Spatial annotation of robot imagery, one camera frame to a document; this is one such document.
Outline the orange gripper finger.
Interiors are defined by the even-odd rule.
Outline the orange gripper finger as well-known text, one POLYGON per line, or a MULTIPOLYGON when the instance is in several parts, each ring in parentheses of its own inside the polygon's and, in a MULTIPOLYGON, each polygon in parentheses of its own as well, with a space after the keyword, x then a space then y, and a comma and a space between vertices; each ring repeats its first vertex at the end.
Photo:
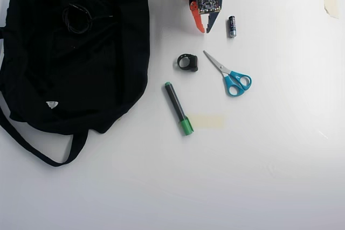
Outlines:
POLYGON ((195 24, 196 24, 196 27, 198 28, 198 30, 201 33, 205 33, 205 29, 204 29, 204 26, 202 24, 201 15, 199 14, 196 1, 192 1, 190 3, 190 11, 192 13, 192 16, 194 18, 194 21, 195 21, 195 24))

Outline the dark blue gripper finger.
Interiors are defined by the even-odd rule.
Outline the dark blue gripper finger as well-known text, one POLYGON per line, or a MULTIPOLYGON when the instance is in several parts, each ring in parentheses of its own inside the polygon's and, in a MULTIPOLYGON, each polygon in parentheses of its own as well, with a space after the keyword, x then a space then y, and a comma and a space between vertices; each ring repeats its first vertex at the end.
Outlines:
POLYGON ((213 12, 213 13, 209 13, 209 16, 208 16, 208 26, 207 26, 207 29, 206 29, 206 32, 209 33, 217 19, 219 15, 219 12, 213 12))

